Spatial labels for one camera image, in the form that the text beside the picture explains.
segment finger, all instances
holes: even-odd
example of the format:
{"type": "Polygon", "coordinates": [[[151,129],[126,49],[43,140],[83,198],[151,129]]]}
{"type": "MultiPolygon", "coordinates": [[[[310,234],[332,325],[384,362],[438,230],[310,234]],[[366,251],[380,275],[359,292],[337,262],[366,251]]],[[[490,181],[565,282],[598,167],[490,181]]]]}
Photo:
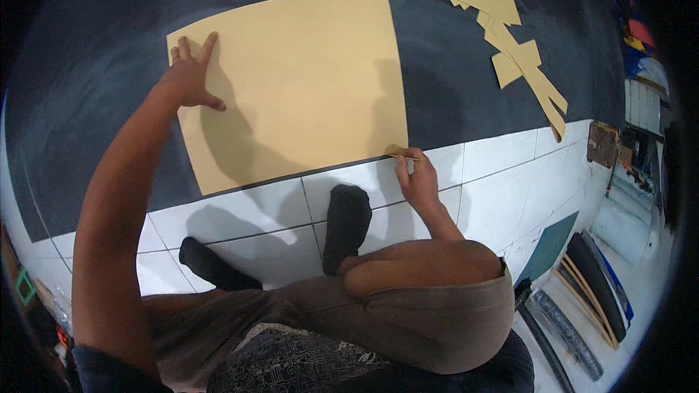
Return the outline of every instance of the finger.
{"type": "Polygon", "coordinates": [[[400,188],[407,188],[410,185],[410,175],[407,173],[407,161],[400,154],[398,154],[398,163],[396,164],[396,176],[400,188]]]}
{"type": "Polygon", "coordinates": [[[191,55],[189,53],[189,42],[187,41],[187,37],[184,35],[180,37],[177,40],[177,44],[179,47],[179,57],[183,60],[188,60],[191,55]]]}
{"type": "Polygon", "coordinates": [[[204,104],[211,109],[215,109],[216,111],[223,112],[226,110],[226,104],[221,99],[210,93],[207,93],[204,104]]]}
{"type": "Polygon", "coordinates": [[[171,48],[170,55],[173,57],[173,64],[177,63],[179,61],[179,48],[177,46],[171,48]]]}
{"type": "Polygon", "coordinates": [[[211,58],[211,52],[214,50],[214,46],[216,45],[217,39],[218,32],[211,32],[209,36],[206,37],[204,45],[199,50],[199,58],[197,58],[200,64],[208,66],[209,59],[211,58]]]}
{"type": "Polygon", "coordinates": [[[415,161],[416,166],[422,165],[423,162],[430,162],[430,159],[427,158],[427,155],[424,154],[424,152],[417,147],[409,147],[407,149],[403,149],[400,152],[401,155],[407,156],[409,158],[414,158],[416,160],[422,160],[422,161],[415,161]]]}

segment brown shorts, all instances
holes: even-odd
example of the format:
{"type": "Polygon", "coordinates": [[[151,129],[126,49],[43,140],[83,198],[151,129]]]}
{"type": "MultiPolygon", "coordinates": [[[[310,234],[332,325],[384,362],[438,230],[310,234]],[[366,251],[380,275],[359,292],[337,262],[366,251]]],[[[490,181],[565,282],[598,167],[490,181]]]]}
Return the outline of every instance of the brown shorts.
{"type": "Polygon", "coordinates": [[[283,323],[361,345],[389,360],[458,373],[490,360],[514,319],[512,277],[484,283],[381,290],[363,301],[341,278],[319,276],[276,290],[230,292],[178,315],[150,316],[153,352],[165,385],[203,391],[211,372],[250,328],[283,323]]]}

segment white tile floor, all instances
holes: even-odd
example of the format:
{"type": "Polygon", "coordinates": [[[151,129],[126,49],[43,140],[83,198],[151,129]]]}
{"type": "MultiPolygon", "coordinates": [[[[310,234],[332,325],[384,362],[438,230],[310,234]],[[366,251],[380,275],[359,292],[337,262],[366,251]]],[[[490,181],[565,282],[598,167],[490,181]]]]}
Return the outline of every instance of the white tile floor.
{"type": "MultiPolygon", "coordinates": [[[[606,187],[600,179],[609,173],[584,160],[589,123],[568,124],[562,144],[541,128],[426,152],[438,172],[440,198],[459,228],[505,256],[513,275],[561,210],[580,211],[577,226],[591,223],[606,187]]],[[[1,204],[10,238],[31,276],[69,295],[75,234],[30,242],[14,201],[4,131],[2,140],[1,204]]],[[[137,257],[142,294],[212,288],[179,264],[179,245],[188,235],[267,287],[322,274],[324,220],[337,183],[361,186],[369,194],[373,217],[360,253],[429,237],[400,194],[395,164],[369,162],[149,213],[137,257]]]]}

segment orange object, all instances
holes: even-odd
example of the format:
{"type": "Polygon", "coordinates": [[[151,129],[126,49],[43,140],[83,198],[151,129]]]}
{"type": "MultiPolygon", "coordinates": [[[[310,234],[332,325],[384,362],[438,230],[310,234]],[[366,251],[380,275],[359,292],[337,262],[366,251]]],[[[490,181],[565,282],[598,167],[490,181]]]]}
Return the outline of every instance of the orange object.
{"type": "Polygon", "coordinates": [[[628,30],[631,31],[631,34],[637,39],[651,47],[655,47],[655,42],[653,41],[653,37],[651,37],[651,32],[648,31],[648,28],[646,28],[646,25],[643,23],[639,22],[638,20],[629,19],[628,30]]]}

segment foot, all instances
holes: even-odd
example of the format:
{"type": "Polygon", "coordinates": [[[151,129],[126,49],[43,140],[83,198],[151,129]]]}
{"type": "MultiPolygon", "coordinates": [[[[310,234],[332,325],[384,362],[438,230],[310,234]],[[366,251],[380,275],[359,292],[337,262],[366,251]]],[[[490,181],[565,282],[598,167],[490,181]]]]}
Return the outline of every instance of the foot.
{"type": "Polygon", "coordinates": [[[340,263],[357,256],[371,222],[369,196],[356,186],[339,184],[330,191],[328,230],[323,249],[323,272],[337,276],[340,263]]]}
{"type": "Polygon", "coordinates": [[[223,261],[216,253],[199,243],[193,237],[182,240],[179,248],[179,262],[189,267],[199,278],[216,285],[226,292],[258,289],[262,284],[223,261]]]}

